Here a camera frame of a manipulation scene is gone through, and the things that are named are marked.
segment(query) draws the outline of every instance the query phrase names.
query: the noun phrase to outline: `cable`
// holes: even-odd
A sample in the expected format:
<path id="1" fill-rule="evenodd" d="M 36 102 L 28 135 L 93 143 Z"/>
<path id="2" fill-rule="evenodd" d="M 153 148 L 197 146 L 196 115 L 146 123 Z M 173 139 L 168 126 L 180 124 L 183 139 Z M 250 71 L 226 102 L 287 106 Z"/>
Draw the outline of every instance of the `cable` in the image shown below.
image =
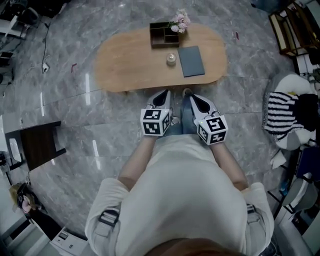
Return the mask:
<path id="1" fill-rule="evenodd" d="M 48 55 L 44 58 L 43 62 L 45 62 L 48 57 L 50 57 L 50 60 L 51 60 L 51 55 L 48 54 Z M 38 63 L 38 64 L 35 64 L 34 66 L 31 66 L 31 67 L 25 72 L 24 77 L 26 78 L 27 75 L 28 75 L 28 73 L 30 72 L 30 70 L 32 70 L 32 69 L 34 69 L 34 68 L 36 68 L 37 66 L 40 66 L 40 65 L 43 66 L 42 63 Z"/>
<path id="2" fill-rule="evenodd" d="M 47 57 L 45 57 L 45 55 L 46 55 L 46 50 L 47 50 L 47 35 L 48 35 L 48 33 L 49 33 L 49 28 L 50 28 L 50 24 L 51 24 L 51 22 L 49 23 L 49 25 L 47 24 L 47 23 L 44 23 L 43 22 L 43 24 L 45 25 L 45 27 L 46 27 L 46 34 L 45 34 L 45 37 L 44 37 L 44 39 L 42 40 L 42 43 L 44 43 L 44 52 L 43 52 L 43 57 L 42 57 L 42 62 L 41 62 L 41 71 L 42 71 L 42 74 L 44 74 L 45 73 L 45 70 L 44 70 L 44 61 L 45 61 L 45 58 L 47 58 Z"/>

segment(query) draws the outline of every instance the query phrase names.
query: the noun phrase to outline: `black and white striped fabric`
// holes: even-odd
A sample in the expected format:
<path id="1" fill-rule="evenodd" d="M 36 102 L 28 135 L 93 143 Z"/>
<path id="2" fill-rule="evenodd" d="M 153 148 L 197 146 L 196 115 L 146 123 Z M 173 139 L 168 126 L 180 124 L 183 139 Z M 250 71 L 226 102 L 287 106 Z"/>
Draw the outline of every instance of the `black and white striped fabric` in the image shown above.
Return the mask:
<path id="1" fill-rule="evenodd" d="M 268 100 L 268 117 L 265 130 L 275 135 L 277 140 L 284 139 L 288 133 L 304 126 L 296 120 L 295 104 L 298 96 L 284 92 L 271 92 Z"/>

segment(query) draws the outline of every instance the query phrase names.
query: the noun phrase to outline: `person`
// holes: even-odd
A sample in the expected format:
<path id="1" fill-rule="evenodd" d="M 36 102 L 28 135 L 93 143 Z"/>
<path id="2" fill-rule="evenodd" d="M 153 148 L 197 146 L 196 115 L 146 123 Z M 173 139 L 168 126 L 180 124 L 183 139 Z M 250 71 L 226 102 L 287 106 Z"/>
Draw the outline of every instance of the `person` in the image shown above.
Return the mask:
<path id="1" fill-rule="evenodd" d="M 143 136 L 117 179 L 102 181 L 85 234 L 99 256 L 259 255 L 274 220 L 261 183 L 248 185 L 223 142 L 196 134 L 190 89 L 181 122 Z"/>

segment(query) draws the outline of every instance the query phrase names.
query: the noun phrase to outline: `pink flower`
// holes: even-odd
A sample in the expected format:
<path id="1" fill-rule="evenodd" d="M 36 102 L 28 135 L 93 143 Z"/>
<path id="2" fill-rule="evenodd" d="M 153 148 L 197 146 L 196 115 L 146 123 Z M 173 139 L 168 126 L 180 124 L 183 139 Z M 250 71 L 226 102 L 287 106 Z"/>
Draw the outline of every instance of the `pink flower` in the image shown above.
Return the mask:
<path id="1" fill-rule="evenodd" d="M 179 29 L 186 29 L 187 28 L 187 24 L 185 24 L 185 23 L 179 23 Z"/>
<path id="2" fill-rule="evenodd" d="M 178 32 L 178 31 L 179 31 L 179 27 L 176 26 L 176 25 L 173 25 L 173 26 L 171 27 L 171 30 L 172 30 L 173 32 Z"/>
<path id="3" fill-rule="evenodd" d="M 184 18 L 185 18 L 185 16 L 183 14 L 181 14 L 181 13 L 179 13 L 176 17 L 178 19 L 178 22 L 182 22 L 184 20 Z"/>

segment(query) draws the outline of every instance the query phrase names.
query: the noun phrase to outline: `white shirt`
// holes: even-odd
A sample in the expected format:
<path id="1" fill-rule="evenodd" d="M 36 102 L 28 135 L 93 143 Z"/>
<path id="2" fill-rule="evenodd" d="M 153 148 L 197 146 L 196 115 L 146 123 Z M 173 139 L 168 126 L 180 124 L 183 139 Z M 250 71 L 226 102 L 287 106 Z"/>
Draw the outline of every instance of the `white shirt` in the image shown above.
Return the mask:
<path id="1" fill-rule="evenodd" d="M 97 249 L 101 242 L 93 239 L 97 216 L 119 203 L 116 256 L 142 256 L 179 238 L 206 238 L 237 252 L 259 255 L 274 229 L 263 185 L 236 189 L 196 135 L 159 139 L 130 192 L 116 179 L 102 182 L 85 227 L 98 254 L 104 251 Z M 248 225 L 247 204 L 254 205 L 260 217 L 255 228 Z"/>

